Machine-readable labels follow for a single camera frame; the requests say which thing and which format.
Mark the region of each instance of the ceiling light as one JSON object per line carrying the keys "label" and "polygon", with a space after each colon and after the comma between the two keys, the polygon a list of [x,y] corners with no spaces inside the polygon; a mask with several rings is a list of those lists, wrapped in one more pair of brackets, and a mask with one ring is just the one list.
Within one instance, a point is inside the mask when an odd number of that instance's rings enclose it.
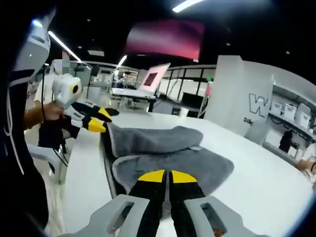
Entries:
{"label": "ceiling light", "polygon": [[100,51],[100,50],[88,50],[88,53],[90,55],[94,55],[94,56],[103,56],[104,57],[104,52]]}
{"label": "ceiling light", "polygon": [[118,63],[118,67],[120,67],[123,63],[124,63],[124,61],[127,59],[127,55],[124,55],[121,59],[120,59],[120,61],[119,61],[119,63]]}
{"label": "ceiling light", "polygon": [[43,27],[43,25],[41,24],[41,22],[39,22],[39,20],[32,20],[32,24],[38,27]]}
{"label": "ceiling light", "polygon": [[81,59],[74,52],[72,52],[52,31],[48,31],[48,34],[57,42],[60,46],[62,46],[67,52],[69,52],[74,58],[77,59],[79,63],[82,62]]}
{"label": "ceiling light", "polygon": [[176,6],[175,8],[173,8],[173,11],[176,13],[179,13],[180,11],[188,8],[189,6],[192,6],[200,1],[203,0],[186,0],[185,2],[179,4],[178,6]]}

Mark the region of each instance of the white table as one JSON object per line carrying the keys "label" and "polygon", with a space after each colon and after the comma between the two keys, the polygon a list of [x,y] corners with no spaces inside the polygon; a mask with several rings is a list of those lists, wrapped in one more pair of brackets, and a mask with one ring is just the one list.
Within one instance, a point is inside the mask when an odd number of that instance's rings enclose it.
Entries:
{"label": "white table", "polygon": [[[121,127],[168,129],[182,125],[201,131],[201,145],[230,159],[235,169],[212,193],[239,213],[258,235],[282,237],[294,226],[310,201],[312,184],[305,176],[262,147],[209,121],[163,114],[120,114]],[[89,223],[91,214],[111,200],[100,135],[81,130],[68,165],[65,221],[70,233]],[[157,237],[175,237],[171,219],[160,223]]]}

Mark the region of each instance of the laptop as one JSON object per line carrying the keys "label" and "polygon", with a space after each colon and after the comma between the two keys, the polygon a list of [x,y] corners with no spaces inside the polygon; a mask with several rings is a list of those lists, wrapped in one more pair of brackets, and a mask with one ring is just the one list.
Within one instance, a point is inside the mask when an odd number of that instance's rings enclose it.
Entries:
{"label": "laptop", "polygon": [[151,67],[137,90],[112,88],[112,94],[118,96],[155,98],[154,93],[169,67],[170,63]]}

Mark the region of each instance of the ceiling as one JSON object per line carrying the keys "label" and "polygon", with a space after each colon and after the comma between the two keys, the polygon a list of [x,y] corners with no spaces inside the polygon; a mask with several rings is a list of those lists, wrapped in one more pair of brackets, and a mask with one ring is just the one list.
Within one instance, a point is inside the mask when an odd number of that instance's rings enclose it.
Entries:
{"label": "ceiling", "polygon": [[[277,66],[316,84],[313,0],[204,0],[174,13],[172,8],[183,1],[62,1],[50,29],[81,60],[117,64],[135,22],[195,20],[205,25],[199,64],[216,64],[218,55],[240,55],[243,60]],[[91,49],[104,51],[104,57],[90,55],[87,51]],[[61,50],[53,42],[48,62],[60,58]],[[168,55],[129,55],[124,65],[147,69],[166,62],[171,66],[197,64]]]}

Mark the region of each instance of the human hand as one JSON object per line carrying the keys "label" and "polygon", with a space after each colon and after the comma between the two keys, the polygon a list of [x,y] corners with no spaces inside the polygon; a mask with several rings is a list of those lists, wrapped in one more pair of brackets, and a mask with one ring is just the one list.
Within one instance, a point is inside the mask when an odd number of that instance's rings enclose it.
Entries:
{"label": "human hand", "polygon": [[58,120],[60,115],[63,115],[64,110],[56,105],[55,102],[50,102],[43,106],[46,120]]}

